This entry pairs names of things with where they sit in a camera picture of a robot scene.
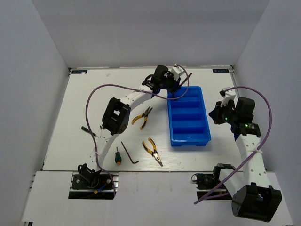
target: allen wrench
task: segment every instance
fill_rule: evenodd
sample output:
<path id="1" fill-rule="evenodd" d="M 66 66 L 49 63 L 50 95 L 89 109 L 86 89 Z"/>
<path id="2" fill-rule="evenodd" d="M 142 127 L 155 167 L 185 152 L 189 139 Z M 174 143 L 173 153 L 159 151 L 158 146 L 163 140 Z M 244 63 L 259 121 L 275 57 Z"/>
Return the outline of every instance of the allen wrench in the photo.
<path id="1" fill-rule="evenodd" d="M 130 155 L 129 155 L 129 153 L 127 152 L 127 149 L 126 149 L 126 147 L 124 146 L 124 144 L 122 143 L 122 141 L 121 141 L 121 144 L 122 144 L 122 146 L 123 146 L 124 150 L 126 151 L 126 153 L 127 153 L 128 157 L 130 158 L 131 162 L 132 162 L 133 164 L 136 164 L 136 163 L 138 163 L 139 161 L 135 161 L 135 162 L 133 162 L 133 160 L 132 160 L 131 156 L 130 156 Z"/>

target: white wall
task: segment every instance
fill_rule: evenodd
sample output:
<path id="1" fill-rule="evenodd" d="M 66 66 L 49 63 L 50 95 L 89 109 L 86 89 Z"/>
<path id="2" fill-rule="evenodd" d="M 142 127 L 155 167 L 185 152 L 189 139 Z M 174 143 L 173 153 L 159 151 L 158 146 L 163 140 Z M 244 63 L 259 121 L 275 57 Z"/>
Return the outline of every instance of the white wall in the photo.
<path id="1" fill-rule="evenodd" d="M 235 73 L 240 85 L 267 97 L 273 112 L 270 137 L 262 150 L 279 180 L 294 225 L 301 225 L 301 1 L 272 0 L 240 56 Z M 256 95 L 255 122 L 268 127 L 265 103 Z"/>
<path id="2" fill-rule="evenodd" d="M 68 69 L 30 0 L 0 1 L 0 224 L 19 225 Z"/>
<path id="3" fill-rule="evenodd" d="M 68 67 L 230 65 L 269 0 L 32 0 Z"/>

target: hand tool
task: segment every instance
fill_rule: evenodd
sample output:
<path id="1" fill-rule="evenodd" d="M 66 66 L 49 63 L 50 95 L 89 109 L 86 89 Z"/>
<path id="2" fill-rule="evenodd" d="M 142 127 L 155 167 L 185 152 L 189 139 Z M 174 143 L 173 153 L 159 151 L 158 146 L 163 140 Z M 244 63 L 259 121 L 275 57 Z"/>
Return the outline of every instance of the hand tool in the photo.
<path id="1" fill-rule="evenodd" d="M 132 160 L 132 158 L 131 158 L 130 154 L 127 152 L 127 149 L 126 149 L 126 147 L 124 146 L 124 144 L 123 144 L 122 142 L 121 142 L 121 144 L 122 144 L 122 146 L 123 146 L 124 150 L 126 151 L 126 153 L 127 153 L 128 157 L 130 158 L 131 162 L 132 162 L 133 164 L 136 164 L 136 163 L 138 163 L 139 161 L 135 161 L 135 162 L 133 162 L 133 160 Z"/>
<path id="2" fill-rule="evenodd" d="M 152 156 L 155 157 L 155 160 L 160 164 L 161 167 L 163 167 L 163 164 L 162 164 L 162 161 L 158 155 L 158 152 L 157 152 L 157 147 L 155 145 L 155 142 L 149 137 L 149 141 L 154 149 L 154 151 L 152 151 L 151 149 L 149 149 L 146 145 L 145 145 L 145 142 L 142 141 L 142 146 L 143 148 L 149 153 L 151 154 Z"/>
<path id="3" fill-rule="evenodd" d="M 142 114 L 138 115 L 137 117 L 135 117 L 132 120 L 132 125 L 135 123 L 135 121 L 137 121 L 138 119 L 144 117 L 144 123 L 140 127 L 140 130 L 142 130 L 145 127 L 145 125 L 146 125 L 147 117 L 149 116 L 149 114 L 150 114 L 151 111 L 152 111 L 152 108 L 151 108 L 151 106 L 149 106 L 148 109 L 145 110 L 145 112 L 143 112 Z"/>
<path id="4" fill-rule="evenodd" d="M 120 156 L 120 152 L 118 151 L 118 148 L 116 147 L 116 150 L 117 152 L 115 153 L 115 162 L 117 165 L 120 165 L 121 164 L 121 156 Z"/>
<path id="5" fill-rule="evenodd" d="M 81 129 L 82 129 L 83 131 L 85 131 L 86 133 L 92 134 L 94 137 L 98 137 L 95 133 L 91 132 L 89 129 L 87 129 L 87 128 L 84 127 L 84 126 L 82 126 Z"/>

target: yellow and black pliers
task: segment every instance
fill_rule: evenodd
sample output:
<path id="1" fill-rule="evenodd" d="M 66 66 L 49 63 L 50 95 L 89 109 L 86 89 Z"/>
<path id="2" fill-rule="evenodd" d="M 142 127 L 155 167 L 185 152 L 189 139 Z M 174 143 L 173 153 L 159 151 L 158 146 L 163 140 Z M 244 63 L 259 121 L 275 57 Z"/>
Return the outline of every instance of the yellow and black pliers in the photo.
<path id="1" fill-rule="evenodd" d="M 142 126 L 140 127 L 140 130 L 142 130 L 145 125 L 146 125 L 146 121 L 147 121 L 147 117 L 149 116 L 149 113 L 152 111 L 151 106 L 148 107 L 148 109 L 145 110 L 145 112 L 143 112 L 141 115 L 138 115 L 137 117 L 135 117 L 132 120 L 132 125 L 135 123 L 135 121 L 137 121 L 138 119 L 144 117 L 144 123 L 142 124 Z"/>
<path id="2" fill-rule="evenodd" d="M 149 137 L 149 141 L 154 149 L 154 151 L 152 151 L 151 149 L 149 149 L 146 145 L 145 145 L 145 142 L 142 141 L 142 146 L 143 148 L 149 153 L 151 154 L 152 156 L 155 157 L 155 160 L 160 164 L 161 167 L 163 167 L 163 164 L 162 164 L 162 161 L 158 155 L 158 152 L 157 152 L 157 147 L 155 145 L 155 142 Z"/>

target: blue tray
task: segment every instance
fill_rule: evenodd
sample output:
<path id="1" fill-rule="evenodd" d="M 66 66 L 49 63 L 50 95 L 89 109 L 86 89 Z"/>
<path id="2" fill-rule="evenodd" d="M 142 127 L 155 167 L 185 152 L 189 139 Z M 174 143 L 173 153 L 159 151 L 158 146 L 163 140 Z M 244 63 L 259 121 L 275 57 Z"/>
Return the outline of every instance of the blue tray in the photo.
<path id="1" fill-rule="evenodd" d="M 185 90 L 181 87 L 175 97 Z M 205 146 L 211 140 L 201 87 L 189 86 L 185 96 L 167 103 L 171 146 Z"/>

